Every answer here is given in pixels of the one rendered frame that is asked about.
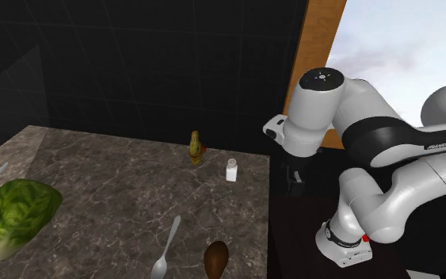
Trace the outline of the brown egg-shaped fruit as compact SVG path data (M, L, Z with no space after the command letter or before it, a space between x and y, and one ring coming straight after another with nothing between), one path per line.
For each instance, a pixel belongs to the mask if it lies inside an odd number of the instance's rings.
M211 243L204 252L204 270L208 279L220 279L227 267L229 250L223 241Z

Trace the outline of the green lettuce head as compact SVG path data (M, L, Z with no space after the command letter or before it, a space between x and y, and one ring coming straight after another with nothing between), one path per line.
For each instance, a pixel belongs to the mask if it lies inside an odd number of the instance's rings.
M17 178L0 186L0 262L30 242L62 202L61 192L43 182Z

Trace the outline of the white salt shaker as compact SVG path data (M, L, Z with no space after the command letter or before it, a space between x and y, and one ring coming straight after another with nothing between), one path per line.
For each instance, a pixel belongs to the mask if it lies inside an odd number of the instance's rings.
M238 164L235 159L229 159L226 167L226 180L229 182L235 182L237 179Z

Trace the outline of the window with wooden frame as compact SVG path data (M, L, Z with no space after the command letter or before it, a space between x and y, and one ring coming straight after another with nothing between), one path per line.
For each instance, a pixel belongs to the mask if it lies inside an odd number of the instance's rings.
M288 86L314 67L368 80L400 116L446 86L446 0L307 0Z

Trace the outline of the silver spoon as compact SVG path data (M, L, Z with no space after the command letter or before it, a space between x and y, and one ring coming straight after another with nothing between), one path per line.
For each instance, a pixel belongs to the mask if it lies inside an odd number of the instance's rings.
M173 220L169 237L166 242L166 246L164 248L164 251L162 252L161 257L154 263L152 269L151 269L151 276L150 279L163 279L166 275L167 271L167 261L166 261L166 253L170 247L170 244L173 240L173 237L175 236L177 229L179 227L179 224L181 222L181 217L176 216Z

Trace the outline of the golden rabbit figure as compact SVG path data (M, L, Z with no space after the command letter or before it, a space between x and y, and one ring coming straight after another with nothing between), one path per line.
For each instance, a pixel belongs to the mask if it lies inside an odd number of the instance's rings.
M205 145L200 142L200 134L198 131L192 131L189 143L189 156L193 165L200 163L204 152L207 150Z

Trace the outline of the dark robot stand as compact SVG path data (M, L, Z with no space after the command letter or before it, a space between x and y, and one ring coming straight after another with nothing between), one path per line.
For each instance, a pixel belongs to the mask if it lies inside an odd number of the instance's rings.
M270 197L269 222L283 279L410 279L390 246L371 243L373 258L341 268L315 244L337 201L320 197Z

